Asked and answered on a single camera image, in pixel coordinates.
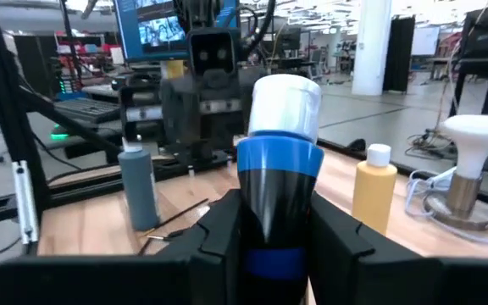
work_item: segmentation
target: workbench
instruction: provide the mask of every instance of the workbench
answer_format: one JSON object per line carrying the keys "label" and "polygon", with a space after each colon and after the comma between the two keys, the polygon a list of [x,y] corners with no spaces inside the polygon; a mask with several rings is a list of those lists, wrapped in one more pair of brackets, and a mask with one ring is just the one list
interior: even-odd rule
{"label": "workbench", "polygon": [[[357,162],[354,158],[325,150],[315,187],[318,194],[347,213],[350,213],[352,207]],[[118,167],[94,170],[56,180],[53,184],[106,175],[118,170]],[[426,219],[407,216],[404,213],[407,182],[405,176],[398,175],[396,178],[387,237],[423,256],[488,258],[488,246],[454,236]],[[229,168],[196,173],[192,178],[181,176],[160,181],[156,183],[156,192],[161,218],[167,219],[206,198],[214,202],[229,189],[238,187],[236,164]],[[419,208],[418,204],[418,200],[415,200],[415,210]],[[193,225],[204,212],[205,205],[206,202],[199,209],[185,213],[152,234],[165,236],[174,230]],[[38,255],[134,254],[139,252],[146,241],[143,232],[131,229],[125,194],[117,192],[45,211]],[[154,254],[166,245],[163,241],[152,241],[145,254]]]}

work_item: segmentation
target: yellow bottle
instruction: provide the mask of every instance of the yellow bottle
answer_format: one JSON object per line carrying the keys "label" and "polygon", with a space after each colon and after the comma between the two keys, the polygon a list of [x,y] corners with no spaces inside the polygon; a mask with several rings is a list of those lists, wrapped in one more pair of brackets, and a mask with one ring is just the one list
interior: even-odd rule
{"label": "yellow bottle", "polygon": [[387,232],[397,180],[397,168],[390,161],[391,147],[370,145],[366,161],[357,164],[353,190],[352,216],[383,235]]}

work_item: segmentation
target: round metal base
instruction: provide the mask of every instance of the round metal base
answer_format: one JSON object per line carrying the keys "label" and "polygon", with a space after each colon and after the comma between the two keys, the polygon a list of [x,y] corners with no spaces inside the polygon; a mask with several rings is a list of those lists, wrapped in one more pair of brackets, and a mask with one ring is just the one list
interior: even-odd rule
{"label": "round metal base", "polygon": [[488,208],[477,202],[472,214],[464,219],[452,214],[446,206],[446,196],[430,194],[424,199],[424,209],[433,212],[436,220],[462,230],[488,230]]}

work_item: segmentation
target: white column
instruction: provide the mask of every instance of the white column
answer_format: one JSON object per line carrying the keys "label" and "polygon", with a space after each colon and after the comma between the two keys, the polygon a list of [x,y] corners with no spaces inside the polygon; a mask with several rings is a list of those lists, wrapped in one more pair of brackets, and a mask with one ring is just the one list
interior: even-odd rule
{"label": "white column", "polygon": [[379,96],[391,29],[392,0],[362,0],[352,93]]}
{"label": "white column", "polygon": [[329,67],[334,67],[336,66],[336,57],[333,55],[336,52],[336,46],[338,43],[340,43],[340,40],[342,39],[342,31],[340,26],[336,27],[336,33],[330,35],[330,43],[329,43],[329,54],[328,54],[328,59],[329,59]]}

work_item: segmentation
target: gray squeeze bottle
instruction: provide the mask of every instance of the gray squeeze bottle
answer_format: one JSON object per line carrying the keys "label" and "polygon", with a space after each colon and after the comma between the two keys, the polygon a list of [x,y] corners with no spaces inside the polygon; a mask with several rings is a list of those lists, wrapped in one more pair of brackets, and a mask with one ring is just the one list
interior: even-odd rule
{"label": "gray squeeze bottle", "polygon": [[118,155],[124,182],[125,197],[134,230],[145,231],[159,224],[157,200],[154,192],[152,157],[139,142],[128,143],[122,138],[124,151]]}

